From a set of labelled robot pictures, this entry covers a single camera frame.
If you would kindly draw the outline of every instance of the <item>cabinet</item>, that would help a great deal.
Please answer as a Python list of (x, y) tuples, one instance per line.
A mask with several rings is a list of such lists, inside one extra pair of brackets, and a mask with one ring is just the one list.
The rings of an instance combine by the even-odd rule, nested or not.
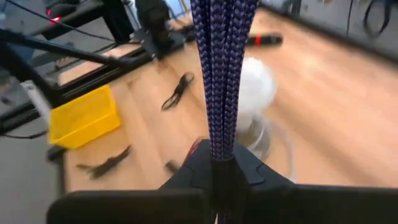
[(346, 35), (351, 0), (302, 0), (300, 18)]
[[(384, 32), (376, 38), (368, 37), (363, 29), (363, 19), (370, 0), (354, 0), (351, 11), (348, 36), (368, 45), (378, 51), (398, 57), (398, 6), (394, 6), (391, 12), (390, 23)], [(384, 5), (381, 1), (375, 2), (368, 17), (372, 30), (378, 30), (384, 21)]]

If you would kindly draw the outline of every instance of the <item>wooden floor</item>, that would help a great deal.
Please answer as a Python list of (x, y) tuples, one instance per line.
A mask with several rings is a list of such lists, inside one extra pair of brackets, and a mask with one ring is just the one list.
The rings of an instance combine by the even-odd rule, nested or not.
[[(362, 51), (299, 27), (266, 11), (257, 12), (253, 33), (280, 32), (281, 47), (248, 48), (278, 81), (275, 102), (264, 112), (293, 142), (298, 183), (398, 187), (398, 69)], [(113, 51), (122, 55), (128, 45)], [(61, 83), (98, 65), (64, 73)], [(161, 112), (179, 78), (195, 80), (180, 104)], [(195, 43), (161, 62), (111, 83), (122, 128), (67, 153), (67, 189), (156, 189), (170, 174), (164, 164), (182, 162), (199, 136), (208, 136), (203, 82)], [(75, 166), (97, 164), (131, 144), (132, 154), (98, 180)], [(272, 140), (265, 163), (288, 173), (285, 148)]]

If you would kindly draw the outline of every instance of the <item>black bracket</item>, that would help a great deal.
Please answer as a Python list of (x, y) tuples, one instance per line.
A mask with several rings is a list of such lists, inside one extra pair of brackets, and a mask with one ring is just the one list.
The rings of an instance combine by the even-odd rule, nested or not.
[(398, 223), (397, 189), (294, 184), (238, 144), (232, 182), (221, 183), (209, 147), (199, 143), (159, 190), (76, 192), (53, 203), (47, 223), (214, 223), (223, 192), (231, 223)]
[(162, 59), (165, 55), (182, 48), (185, 43), (185, 36), (181, 32), (175, 30), (170, 30), (170, 45), (165, 47), (155, 44), (153, 41), (153, 36), (150, 34), (150, 32), (144, 29), (135, 31), (134, 36), (141, 41), (141, 45), (148, 52), (148, 54), (152, 58), (157, 59)]

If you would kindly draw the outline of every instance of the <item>wire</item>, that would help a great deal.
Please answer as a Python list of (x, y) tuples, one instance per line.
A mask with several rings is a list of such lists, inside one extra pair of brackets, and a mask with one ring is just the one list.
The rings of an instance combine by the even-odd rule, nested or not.
[(25, 10), (25, 11), (27, 11), (27, 12), (33, 14), (33, 15), (39, 16), (39, 17), (42, 18), (42, 19), (45, 19), (45, 20), (50, 21), (50, 22), (54, 22), (54, 23), (56, 23), (56, 24), (58, 24), (58, 25), (61, 25), (61, 26), (66, 27), (66, 28), (69, 28), (69, 29), (74, 30), (74, 31), (76, 31), (76, 32), (79, 32), (79, 33), (81, 33), (81, 34), (85, 34), (85, 35), (88, 35), (88, 36), (90, 36), (90, 37), (95, 37), (95, 38), (98, 38), (98, 39), (108, 40), (108, 41), (110, 41), (110, 42), (117, 43), (117, 42), (116, 42), (115, 40), (113, 40), (113, 39), (110, 39), (110, 38), (107, 38), (107, 37), (102, 37), (102, 36), (99, 36), (99, 35), (90, 34), (90, 33), (87, 33), (87, 32), (85, 32), (85, 31), (82, 31), (82, 30), (80, 30), (80, 29), (74, 28), (74, 27), (72, 27), (72, 26), (70, 26), (70, 25), (66, 25), (66, 24), (64, 24), (64, 23), (62, 23), (62, 22), (53, 21), (53, 20), (51, 20), (51, 19), (49, 19), (49, 18), (47, 18), (47, 17), (45, 17), (45, 16), (43, 16), (43, 15), (37, 13), (37, 12), (34, 12), (34, 11), (32, 11), (32, 10), (30, 10), (30, 9), (28, 9), (28, 8), (26, 8), (26, 7), (24, 7), (24, 6), (21, 6), (20, 4), (14, 2), (14, 1), (12, 1), (12, 0), (6, 0), (6, 2), (9, 2), (9, 3), (15, 5), (16, 7), (20, 8), (20, 9), (22, 9), (22, 10)]
[(179, 103), (183, 93), (188, 88), (189, 84), (191, 84), (194, 78), (195, 78), (194, 74), (190, 72), (185, 73), (181, 77), (180, 82), (178, 83), (177, 87), (175, 87), (174, 89), (173, 95), (169, 99), (167, 99), (162, 105), (163, 111), (170, 109), (171, 107), (175, 107)]
[(35, 138), (39, 138), (45, 134), (47, 134), (47, 130), (39, 132), (37, 134), (32, 134), (30, 136), (13, 136), (13, 135), (8, 135), (8, 134), (2, 134), (2, 136), (7, 137), (7, 138), (14, 138), (14, 139), (35, 139)]
[[(377, 4), (379, 2), (384, 3), (384, 21), (382, 26), (378, 31), (374, 31), (370, 28), (369, 26), (369, 14), (371, 12), (371, 9), (373, 8), (374, 4)], [(396, 4), (394, 0), (384, 0), (384, 1), (376, 1), (376, 0), (371, 0), (369, 3), (368, 8), (366, 9), (364, 18), (363, 18), (363, 28), (365, 30), (365, 33), (368, 35), (370, 38), (377, 38), (379, 37), (384, 30), (387, 28), (388, 24), (390, 23), (390, 18), (391, 18), (391, 11), (393, 4)]]

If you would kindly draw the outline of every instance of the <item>yellow plastic bin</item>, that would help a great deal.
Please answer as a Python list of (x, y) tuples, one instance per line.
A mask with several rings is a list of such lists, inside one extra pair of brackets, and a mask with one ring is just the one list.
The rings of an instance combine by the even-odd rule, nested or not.
[(116, 102), (105, 85), (51, 111), (49, 143), (76, 149), (119, 126)]

